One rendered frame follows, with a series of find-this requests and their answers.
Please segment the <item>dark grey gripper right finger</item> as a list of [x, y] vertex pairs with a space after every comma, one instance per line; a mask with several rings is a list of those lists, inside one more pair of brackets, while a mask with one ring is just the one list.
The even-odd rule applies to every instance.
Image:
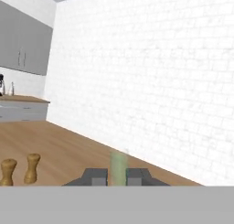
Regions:
[[166, 186], [166, 183], [151, 176], [147, 168], [127, 168], [127, 186]]

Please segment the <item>pale green straw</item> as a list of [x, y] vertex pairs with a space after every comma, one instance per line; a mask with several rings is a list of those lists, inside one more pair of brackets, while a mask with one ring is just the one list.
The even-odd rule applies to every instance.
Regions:
[[123, 153], [111, 153], [111, 179], [113, 186], [124, 186], [126, 181], [125, 170], [127, 167], [127, 158]]

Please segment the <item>wooden pepper shaker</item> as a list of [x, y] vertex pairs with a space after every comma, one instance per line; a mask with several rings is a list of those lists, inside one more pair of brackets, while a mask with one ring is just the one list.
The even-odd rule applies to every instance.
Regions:
[[27, 156], [27, 171], [24, 177], [25, 184], [34, 184], [37, 182], [37, 165], [40, 160], [40, 154], [29, 154]]

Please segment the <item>grey base cabinets with worktop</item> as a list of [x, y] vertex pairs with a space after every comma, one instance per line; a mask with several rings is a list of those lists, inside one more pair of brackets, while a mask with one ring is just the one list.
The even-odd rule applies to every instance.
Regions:
[[32, 96], [1, 96], [0, 123], [45, 121], [48, 105], [49, 101]]

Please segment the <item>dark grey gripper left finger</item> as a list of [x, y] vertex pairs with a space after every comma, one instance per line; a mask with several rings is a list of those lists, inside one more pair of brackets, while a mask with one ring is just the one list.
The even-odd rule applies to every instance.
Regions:
[[107, 168], [86, 168], [82, 177], [74, 179], [67, 183], [67, 186], [107, 186], [108, 169]]

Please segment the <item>black coffee machine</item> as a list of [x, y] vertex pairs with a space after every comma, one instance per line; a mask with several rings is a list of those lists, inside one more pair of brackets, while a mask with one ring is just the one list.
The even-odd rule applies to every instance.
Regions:
[[0, 96], [5, 95], [5, 82], [4, 75], [0, 74]]

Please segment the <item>wooden salt shaker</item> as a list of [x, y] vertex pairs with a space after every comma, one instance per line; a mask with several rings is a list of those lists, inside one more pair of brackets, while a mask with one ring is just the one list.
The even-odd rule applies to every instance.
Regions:
[[12, 186], [13, 182], [13, 173], [15, 171], [17, 161], [15, 159], [6, 159], [1, 164], [2, 170], [2, 179], [0, 180], [1, 186]]

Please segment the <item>grey wall cupboards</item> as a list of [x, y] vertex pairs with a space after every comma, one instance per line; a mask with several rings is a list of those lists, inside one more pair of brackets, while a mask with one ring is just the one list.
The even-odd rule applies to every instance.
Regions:
[[0, 66], [45, 76], [53, 29], [0, 0]]

